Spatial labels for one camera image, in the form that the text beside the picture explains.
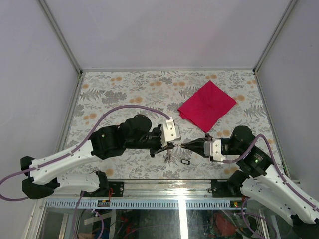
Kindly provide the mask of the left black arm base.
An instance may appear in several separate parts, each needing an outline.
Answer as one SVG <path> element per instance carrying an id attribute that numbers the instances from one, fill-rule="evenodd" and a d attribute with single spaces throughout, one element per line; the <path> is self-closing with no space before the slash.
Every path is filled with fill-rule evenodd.
<path id="1" fill-rule="evenodd" d="M 121 198 L 124 195 L 124 185 L 123 181 L 111 181 L 107 188 L 99 189 L 95 196 L 96 197 L 108 197 L 109 193 L 111 194 L 111 198 Z"/>

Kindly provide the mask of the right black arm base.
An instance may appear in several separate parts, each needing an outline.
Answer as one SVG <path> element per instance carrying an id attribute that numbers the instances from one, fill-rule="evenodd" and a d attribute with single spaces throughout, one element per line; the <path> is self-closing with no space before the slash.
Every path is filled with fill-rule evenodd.
<path id="1" fill-rule="evenodd" d="M 228 188 L 227 181 L 223 179 L 211 179 L 207 192 L 211 194 L 213 198 L 230 198 L 236 196 Z"/>

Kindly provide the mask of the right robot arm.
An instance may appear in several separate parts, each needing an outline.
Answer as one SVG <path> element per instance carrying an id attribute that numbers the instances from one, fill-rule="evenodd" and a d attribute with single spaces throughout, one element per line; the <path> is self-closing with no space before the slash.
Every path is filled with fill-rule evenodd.
<path id="1" fill-rule="evenodd" d="M 319 237 L 319 203 L 297 186 L 275 163 L 272 151 L 256 146 L 262 134 L 254 136 L 247 126 L 237 126 L 230 138 L 213 140 L 209 135 L 182 148 L 220 164 L 236 164 L 226 181 L 232 196 L 243 195 L 256 200 L 284 219 L 302 239 Z"/>

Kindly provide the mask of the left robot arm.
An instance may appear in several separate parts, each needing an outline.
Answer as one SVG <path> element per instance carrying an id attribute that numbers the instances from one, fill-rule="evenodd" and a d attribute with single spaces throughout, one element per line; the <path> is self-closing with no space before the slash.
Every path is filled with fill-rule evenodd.
<path id="1" fill-rule="evenodd" d="M 22 191 L 30 199 L 42 199 L 53 194 L 83 193 L 85 197 L 111 196 L 105 172 L 95 170 L 87 175 L 73 174 L 71 170 L 92 162 L 123 155 L 126 149 L 148 150 L 150 156 L 172 149 L 180 139 L 173 119 L 152 128 L 145 115 L 135 115 L 120 125 L 102 127 L 93 132 L 83 144 L 54 155 L 20 160 L 27 176 Z"/>

